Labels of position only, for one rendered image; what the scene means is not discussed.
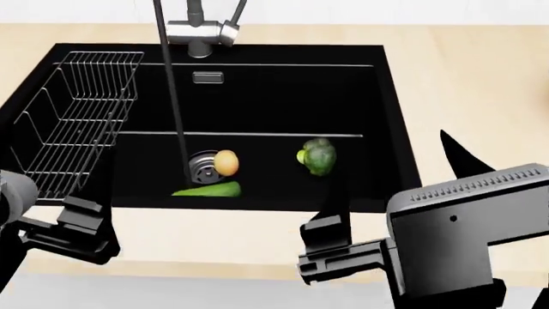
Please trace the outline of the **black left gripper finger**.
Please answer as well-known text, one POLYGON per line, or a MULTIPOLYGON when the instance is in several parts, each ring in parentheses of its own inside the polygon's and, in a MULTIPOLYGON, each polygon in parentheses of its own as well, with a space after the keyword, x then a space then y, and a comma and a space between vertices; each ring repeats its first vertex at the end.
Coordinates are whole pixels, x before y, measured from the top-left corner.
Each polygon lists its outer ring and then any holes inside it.
POLYGON ((63 200, 57 218, 61 226, 106 227, 112 225, 114 151, 105 151, 86 184, 63 200))

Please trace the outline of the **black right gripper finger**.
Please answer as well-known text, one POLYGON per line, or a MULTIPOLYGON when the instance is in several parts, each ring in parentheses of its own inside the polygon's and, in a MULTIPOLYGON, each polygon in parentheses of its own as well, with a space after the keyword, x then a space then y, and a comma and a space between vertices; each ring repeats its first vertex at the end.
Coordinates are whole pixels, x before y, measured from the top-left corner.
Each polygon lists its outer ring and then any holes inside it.
POLYGON ((299 232, 307 255, 352 244, 350 197, 343 180, 332 179, 321 209, 299 232))
POLYGON ((473 177, 480 174, 494 172, 484 161, 467 151, 458 141, 440 130, 440 140, 443 146, 446 159, 457 179, 473 177))

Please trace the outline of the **orange yellow apricot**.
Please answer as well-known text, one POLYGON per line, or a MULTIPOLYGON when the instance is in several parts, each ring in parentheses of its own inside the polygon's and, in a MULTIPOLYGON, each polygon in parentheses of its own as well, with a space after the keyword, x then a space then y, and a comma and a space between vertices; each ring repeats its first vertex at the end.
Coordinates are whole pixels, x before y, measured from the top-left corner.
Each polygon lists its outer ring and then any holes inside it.
POLYGON ((221 150, 214 156, 214 169, 223 177, 231 177, 239 169, 237 155, 231 150, 221 150))

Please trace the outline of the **silver sink drain strainer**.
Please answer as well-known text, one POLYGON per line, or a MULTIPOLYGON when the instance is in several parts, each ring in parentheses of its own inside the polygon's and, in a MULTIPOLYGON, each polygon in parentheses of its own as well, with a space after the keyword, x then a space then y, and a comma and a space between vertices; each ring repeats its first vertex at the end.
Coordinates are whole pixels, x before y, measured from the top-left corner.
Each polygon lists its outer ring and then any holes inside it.
POLYGON ((216 150, 199 151, 190 157, 189 167, 191 181, 196 185, 214 185, 224 177, 214 169, 216 150))

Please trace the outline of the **black kitchen sink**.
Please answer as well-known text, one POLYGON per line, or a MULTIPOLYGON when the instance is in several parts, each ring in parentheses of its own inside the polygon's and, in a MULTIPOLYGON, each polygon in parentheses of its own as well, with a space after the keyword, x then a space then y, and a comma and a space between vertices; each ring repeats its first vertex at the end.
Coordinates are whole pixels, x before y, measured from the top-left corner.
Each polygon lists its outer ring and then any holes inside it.
POLYGON ((218 46, 203 59, 172 47, 185 140, 179 146, 159 45, 58 43, 0 107, 0 169, 19 172, 10 152, 14 120, 70 52, 144 53, 138 98, 107 149, 116 151, 117 208, 316 211, 331 181, 310 174, 295 155, 318 136, 336 148, 354 212, 381 213, 396 192, 421 185, 380 45, 218 46), (222 71, 225 81, 195 84, 194 71, 222 71), (238 182, 238 197, 172 196, 204 186, 191 181, 193 154, 226 149, 239 169, 217 184, 238 182))

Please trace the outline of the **silver sink overflow plate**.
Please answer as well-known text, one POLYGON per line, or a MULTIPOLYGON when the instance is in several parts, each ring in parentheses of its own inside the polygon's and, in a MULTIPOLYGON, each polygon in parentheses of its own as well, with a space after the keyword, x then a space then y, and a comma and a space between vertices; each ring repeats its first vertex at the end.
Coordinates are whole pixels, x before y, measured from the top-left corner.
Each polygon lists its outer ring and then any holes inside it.
POLYGON ((223 84, 225 77, 222 71, 194 71, 192 81, 195 84, 223 84))

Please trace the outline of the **silver sink faucet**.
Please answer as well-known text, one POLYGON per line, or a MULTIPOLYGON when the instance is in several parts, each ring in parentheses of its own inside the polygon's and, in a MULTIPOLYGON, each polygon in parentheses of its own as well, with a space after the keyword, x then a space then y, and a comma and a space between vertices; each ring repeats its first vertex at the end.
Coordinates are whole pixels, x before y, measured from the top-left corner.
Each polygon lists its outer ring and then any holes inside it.
POLYGON ((169 21, 166 26, 168 43, 187 45, 188 54, 192 58, 209 56, 213 45, 231 47, 238 37, 238 20, 244 11, 247 0, 239 0, 238 6, 231 20, 218 21, 204 20, 202 0, 186 0, 186 21, 169 21))

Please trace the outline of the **green broccoli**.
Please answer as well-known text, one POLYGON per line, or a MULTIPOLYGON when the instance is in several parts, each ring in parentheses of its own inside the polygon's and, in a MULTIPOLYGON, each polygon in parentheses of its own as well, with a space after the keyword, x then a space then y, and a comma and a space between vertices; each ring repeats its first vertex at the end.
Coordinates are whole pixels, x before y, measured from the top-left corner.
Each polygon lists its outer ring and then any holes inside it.
POLYGON ((320 137, 304 143, 296 158, 300 164, 307 167, 310 174, 323 177, 330 174, 337 154, 332 143, 327 138, 320 137))

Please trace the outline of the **green cucumber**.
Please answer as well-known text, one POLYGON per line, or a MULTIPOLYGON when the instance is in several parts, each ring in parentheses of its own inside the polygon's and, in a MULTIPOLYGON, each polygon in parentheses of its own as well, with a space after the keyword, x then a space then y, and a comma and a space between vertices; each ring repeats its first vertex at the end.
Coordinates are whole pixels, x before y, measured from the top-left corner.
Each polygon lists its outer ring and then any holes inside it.
POLYGON ((238 182, 225 182, 216 185, 180 190, 172 193, 173 197, 238 197, 241 187, 238 182))

